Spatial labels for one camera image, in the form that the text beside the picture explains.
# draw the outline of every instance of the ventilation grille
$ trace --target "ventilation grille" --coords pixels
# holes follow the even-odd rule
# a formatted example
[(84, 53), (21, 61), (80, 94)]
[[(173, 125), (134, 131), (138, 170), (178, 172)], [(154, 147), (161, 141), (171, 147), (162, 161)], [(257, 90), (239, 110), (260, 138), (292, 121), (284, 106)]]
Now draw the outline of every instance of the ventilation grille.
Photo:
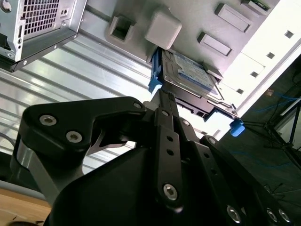
[(60, 0), (25, 0), (23, 18), (26, 19), (24, 35), (41, 33), (55, 24)]

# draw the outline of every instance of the blue hard drive label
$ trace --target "blue hard drive label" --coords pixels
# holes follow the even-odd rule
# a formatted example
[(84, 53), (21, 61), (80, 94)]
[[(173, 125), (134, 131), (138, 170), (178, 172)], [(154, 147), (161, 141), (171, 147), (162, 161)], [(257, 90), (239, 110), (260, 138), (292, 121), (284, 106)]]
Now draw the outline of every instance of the blue hard drive label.
[(174, 54), (174, 58), (175, 62), (180, 67), (180, 69), (178, 69), (178, 73), (182, 78), (196, 84), (212, 94), (218, 94), (215, 90), (215, 85), (201, 65), (178, 54)]

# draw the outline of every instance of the blue cable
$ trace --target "blue cable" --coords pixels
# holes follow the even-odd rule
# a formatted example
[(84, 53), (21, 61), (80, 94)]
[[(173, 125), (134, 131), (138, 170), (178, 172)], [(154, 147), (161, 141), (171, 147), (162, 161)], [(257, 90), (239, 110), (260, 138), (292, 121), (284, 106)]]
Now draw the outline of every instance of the blue cable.
[(246, 153), (246, 152), (230, 152), (231, 154), (241, 154), (241, 155), (246, 155), (248, 157), (250, 157), (251, 159), (255, 160), (255, 162), (258, 164), (258, 165), (261, 165), (263, 167), (266, 167), (266, 168), (271, 168), (271, 169), (274, 169), (274, 168), (282, 168), (282, 167), (285, 167), (285, 166), (288, 166), (288, 165), (291, 165), (292, 163), (291, 162), (288, 162), (288, 163), (285, 163), (285, 164), (282, 164), (282, 165), (278, 165), (278, 166), (269, 166), (269, 165), (266, 165), (264, 164), (263, 162), (261, 162), (260, 160), (256, 159), (255, 157), (253, 157), (251, 154), (249, 153)]
[[(295, 101), (295, 100), (294, 100), (294, 99), (291, 99), (291, 100), (282, 102), (282, 103), (280, 103), (280, 104), (278, 104), (278, 105), (279, 105), (279, 106), (280, 106), (280, 105), (285, 105), (285, 104), (287, 104), (287, 103), (289, 103), (289, 102), (292, 102), (292, 101)], [(264, 111), (269, 110), (269, 109), (271, 109), (271, 108), (274, 108), (274, 107), (276, 107), (276, 106), (277, 106), (277, 105), (273, 105), (273, 106), (270, 106), (270, 107), (266, 107), (266, 108), (263, 108), (263, 109), (260, 109), (260, 110), (253, 111), (253, 112), (264, 112)]]
[(298, 100), (300, 98), (294, 98), (294, 97), (287, 97), (287, 96), (284, 96), (282, 93), (278, 93), (278, 92), (274, 92), (275, 95), (279, 96), (279, 97), (282, 97), (284, 99), (289, 99), (289, 100)]

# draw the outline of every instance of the blue plastic clip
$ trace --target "blue plastic clip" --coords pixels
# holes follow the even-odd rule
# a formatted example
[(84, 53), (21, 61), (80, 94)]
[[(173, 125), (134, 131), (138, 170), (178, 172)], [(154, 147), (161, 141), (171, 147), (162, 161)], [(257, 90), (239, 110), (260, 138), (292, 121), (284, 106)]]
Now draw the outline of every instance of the blue plastic clip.
[(234, 137), (238, 137), (243, 131), (245, 131), (244, 122), (241, 119), (235, 119), (230, 126), (230, 134)]
[(158, 75), (161, 72), (161, 65), (159, 65), (159, 49), (154, 53), (151, 59), (151, 78), (149, 83), (149, 92), (153, 93), (162, 87), (162, 83), (158, 81)]

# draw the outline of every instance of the corrugated metal wall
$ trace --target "corrugated metal wall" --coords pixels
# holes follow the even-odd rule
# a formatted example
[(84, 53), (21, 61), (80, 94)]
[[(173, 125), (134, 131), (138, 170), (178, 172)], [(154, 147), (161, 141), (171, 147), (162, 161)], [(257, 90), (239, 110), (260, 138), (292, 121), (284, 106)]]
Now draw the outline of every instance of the corrugated metal wall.
[[(107, 43), (105, 20), (112, 12), (114, 1), (89, 1), (79, 36), (29, 64), (24, 69), (0, 72), (0, 132), (16, 139), (22, 113), (30, 105), (108, 97), (133, 96), (140, 101), (150, 100), (147, 86), (151, 66), (127, 55)], [(131, 149), (95, 153), (84, 161), (84, 172), (101, 166)], [(12, 153), (13, 147), (1, 138), (0, 149)]]

